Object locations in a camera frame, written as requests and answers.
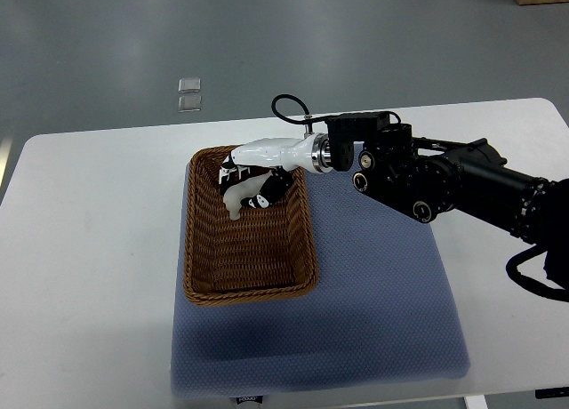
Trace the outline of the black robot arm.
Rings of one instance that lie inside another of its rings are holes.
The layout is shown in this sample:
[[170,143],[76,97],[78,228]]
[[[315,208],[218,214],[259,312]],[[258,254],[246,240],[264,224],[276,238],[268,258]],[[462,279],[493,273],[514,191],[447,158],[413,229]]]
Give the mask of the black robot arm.
[[506,264],[508,277],[545,299],[568,300],[568,181],[507,168],[487,140],[469,143],[413,136],[393,111],[344,113],[299,121],[324,122],[327,138],[312,156],[318,166],[348,172],[371,199],[421,223],[457,209],[509,232],[530,246]]

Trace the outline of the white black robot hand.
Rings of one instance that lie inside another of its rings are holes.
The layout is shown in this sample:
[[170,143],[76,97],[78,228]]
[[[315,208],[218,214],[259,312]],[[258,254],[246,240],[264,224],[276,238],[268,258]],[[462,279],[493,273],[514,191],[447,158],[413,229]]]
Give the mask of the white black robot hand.
[[299,168],[311,173],[332,170],[325,133],[310,134],[303,139],[255,140],[232,149],[219,169],[220,194],[223,197],[231,186],[269,172],[271,176],[261,193],[273,202],[273,206],[292,187],[293,171]]

